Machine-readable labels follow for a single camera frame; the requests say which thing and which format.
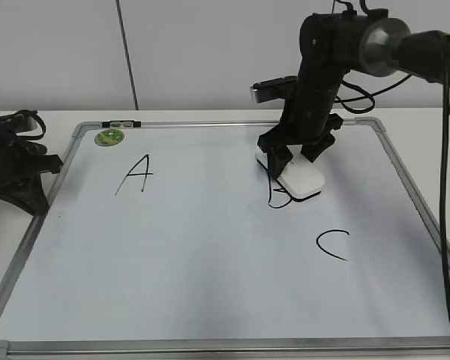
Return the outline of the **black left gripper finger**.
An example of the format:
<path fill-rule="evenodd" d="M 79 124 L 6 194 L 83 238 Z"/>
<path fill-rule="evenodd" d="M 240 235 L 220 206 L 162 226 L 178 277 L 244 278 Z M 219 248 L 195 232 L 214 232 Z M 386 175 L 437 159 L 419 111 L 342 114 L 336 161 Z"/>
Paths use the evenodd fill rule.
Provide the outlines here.
<path fill-rule="evenodd" d="M 44 215 L 49 210 L 40 175 L 0 186 L 0 200 L 30 215 Z"/>

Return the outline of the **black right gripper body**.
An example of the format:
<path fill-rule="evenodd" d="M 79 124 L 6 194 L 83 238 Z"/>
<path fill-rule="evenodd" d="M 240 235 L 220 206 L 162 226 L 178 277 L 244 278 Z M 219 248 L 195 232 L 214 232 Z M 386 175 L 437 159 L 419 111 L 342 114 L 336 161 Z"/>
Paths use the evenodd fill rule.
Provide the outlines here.
<path fill-rule="evenodd" d="M 259 136 L 262 150 L 309 145 L 325 136 L 326 123 L 343 79 L 341 70 L 301 70 L 295 91 L 285 100 L 279 124 Z"/>

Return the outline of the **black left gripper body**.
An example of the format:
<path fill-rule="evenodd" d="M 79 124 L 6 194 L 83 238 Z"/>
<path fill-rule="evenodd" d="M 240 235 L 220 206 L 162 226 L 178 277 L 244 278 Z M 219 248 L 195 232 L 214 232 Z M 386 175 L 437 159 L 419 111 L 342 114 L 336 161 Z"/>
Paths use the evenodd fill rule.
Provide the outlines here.
<path fill-rule="evenodd" d="M 0 186 L 41 173 L 59 173 L 62 159 L 48 154 L 43 139 L 47 127 L 36 110 L 0 115 Z"/>

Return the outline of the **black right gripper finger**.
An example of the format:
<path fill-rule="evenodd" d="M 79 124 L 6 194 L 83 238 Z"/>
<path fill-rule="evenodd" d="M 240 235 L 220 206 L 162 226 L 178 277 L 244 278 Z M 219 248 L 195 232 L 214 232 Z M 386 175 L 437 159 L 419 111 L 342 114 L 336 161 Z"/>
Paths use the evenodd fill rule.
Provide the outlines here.
<path fill-rule="evenodd" d="M 268 151 L 268 174 L 277 179 L 285 166 L 293 159 L 293 154 L 287 145 L 276 146 Z"/>
<path fill-rule="evenodd" d="M 313 145 L 303 145 L 301 154 L 313 163 L 326 149 L 335 144 L 335 137 L 328 133 L 319 142 Z"/>

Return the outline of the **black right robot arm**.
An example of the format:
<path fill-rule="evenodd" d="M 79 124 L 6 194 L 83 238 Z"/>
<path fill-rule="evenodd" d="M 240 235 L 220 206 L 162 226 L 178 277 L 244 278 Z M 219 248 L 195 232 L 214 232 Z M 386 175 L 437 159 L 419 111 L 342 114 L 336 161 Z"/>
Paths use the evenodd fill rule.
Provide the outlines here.
<path fill-rule="evenodd" d="M 285 76 L 252 86 L 256 102 L 285 101 L 278 125 L 259 136 L 268 173 L 277 179 L 292 160 L 290 146 L 315 161 L 335 138 L 342 120 L 331 113 L 344 76 L 357 71 L 387 77 L 403 71 L 450 89 L 450 34 L 412 33 L 407 24 L 378 15 L 359 16 L 354 10 L 308 16 L 299 34 L 301 64 L 297 76 Z M 450 116 L 450 100 L 446 101 Z"/>

